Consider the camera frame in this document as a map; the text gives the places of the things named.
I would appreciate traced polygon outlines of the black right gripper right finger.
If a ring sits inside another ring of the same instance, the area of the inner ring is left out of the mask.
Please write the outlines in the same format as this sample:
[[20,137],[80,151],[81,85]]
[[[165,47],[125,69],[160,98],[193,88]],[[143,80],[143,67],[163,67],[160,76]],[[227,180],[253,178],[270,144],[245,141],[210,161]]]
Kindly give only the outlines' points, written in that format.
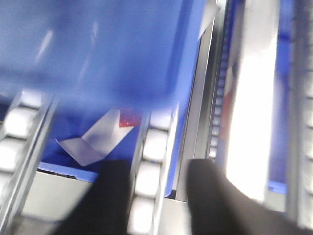
[[209,159],[189,162],[187,197],[194,235],[311,235],[241,193]]

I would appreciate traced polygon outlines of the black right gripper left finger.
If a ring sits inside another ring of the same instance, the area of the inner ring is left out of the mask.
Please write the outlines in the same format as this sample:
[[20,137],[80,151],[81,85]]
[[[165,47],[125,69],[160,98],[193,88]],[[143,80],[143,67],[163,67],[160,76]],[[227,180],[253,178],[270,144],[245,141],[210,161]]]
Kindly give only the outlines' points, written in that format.
[[54,235],[125,235],[130,199],[126,161],[106,161],[88,192]]

